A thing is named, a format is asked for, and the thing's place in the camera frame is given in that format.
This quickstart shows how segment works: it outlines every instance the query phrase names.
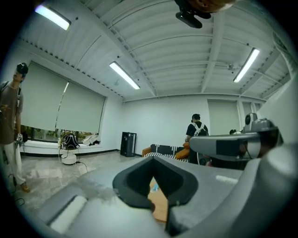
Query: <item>marble floor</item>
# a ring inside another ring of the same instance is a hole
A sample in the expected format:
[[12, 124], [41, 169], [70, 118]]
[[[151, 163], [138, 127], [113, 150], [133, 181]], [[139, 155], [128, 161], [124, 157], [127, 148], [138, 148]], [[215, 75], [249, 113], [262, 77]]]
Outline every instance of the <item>marble floor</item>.
[[[120, 155], [119, 152], [109, 152], [96, 155], [81, 156], [81, 162], [86, 164], [88, 171], [111, 166], [113, 164], [132, 160]], [[19, 186], [13, 186], [12, 176], [9, 178], [9, 190], [13, 193], [15, 200], [23, 198], [25, 206], [33, 214], [37, 209], [53, 194], [61, 188], [74, 181], [79, 176], [87, 172], [84, 164], [65, 165], [60, 164], [58, 158], [39, 158], [39, 157], [22, 157], [23, 174], [28, 186], [31, 188], [30, 193], [24, 193]]]

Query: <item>white ceiling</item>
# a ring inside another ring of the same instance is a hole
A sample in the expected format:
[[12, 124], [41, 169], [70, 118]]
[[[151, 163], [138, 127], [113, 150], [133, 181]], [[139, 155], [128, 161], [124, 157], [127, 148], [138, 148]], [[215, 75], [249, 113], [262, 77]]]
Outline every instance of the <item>white ceiling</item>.
[[[173, 0], [57, 0], [50, 7], [71, 21], [69, 29], [34, 13], [20, 41], [87, 75], [82, 85], [95, 80], [125, 101], [200, 93], [261, 99], [285, 83], [288, 70], [272, 31], [246, 4], [200, 19], [203, 27], [194, 29], [175, 18], [178, 6]], [[260, 50], [257, 60], [234, 83], [253, 47]], [[120, 78], [109, 67], [112, 61], [141, 89]], [[228, 70], [233, 63], [238, 69]]]

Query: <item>orange cushion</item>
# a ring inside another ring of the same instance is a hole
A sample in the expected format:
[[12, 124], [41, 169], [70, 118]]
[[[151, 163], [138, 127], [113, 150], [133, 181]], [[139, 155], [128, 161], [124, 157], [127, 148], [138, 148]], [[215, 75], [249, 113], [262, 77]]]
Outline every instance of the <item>orange cushion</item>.
[[189, 148], [190, 148], [190, 143], [189, 143], [189, 142], [185, 142], [185, 143], [183, 144], [183, 147], [184, 147], [185, 149], [189, 149]]
[[176, 153], [176, 159], [185, 159], [188, 157], [189, 153], [190, 153], [189, 149], [183, 149]]

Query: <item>white pants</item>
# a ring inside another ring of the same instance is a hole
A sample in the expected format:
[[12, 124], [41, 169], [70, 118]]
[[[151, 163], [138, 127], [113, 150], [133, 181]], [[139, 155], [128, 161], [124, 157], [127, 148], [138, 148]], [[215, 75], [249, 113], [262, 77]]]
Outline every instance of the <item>white pants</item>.
[[5, 151], [7, 160], [11, 166], [13, 175], [17, 181], [17, 184], [21, 185], [26, 180], [22, 176], [22, 161], [20, 159], [20, 147], [15, 148], [14, 142], [8, 145], [1, 145], [1, 153], [3, 154], [3, 149]]

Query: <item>beige shirt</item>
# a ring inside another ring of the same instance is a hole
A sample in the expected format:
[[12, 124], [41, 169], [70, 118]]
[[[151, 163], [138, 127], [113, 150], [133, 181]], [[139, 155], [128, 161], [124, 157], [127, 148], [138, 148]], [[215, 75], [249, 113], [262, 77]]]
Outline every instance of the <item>beige shirt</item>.
[[20, 103], [18, 103], [18, 89], [8, 86], [0, 92], [0, 145], [8, 145], [14, 142], [14, 120], [16, 113], [23, 110], [23, 94], [20, 93]]

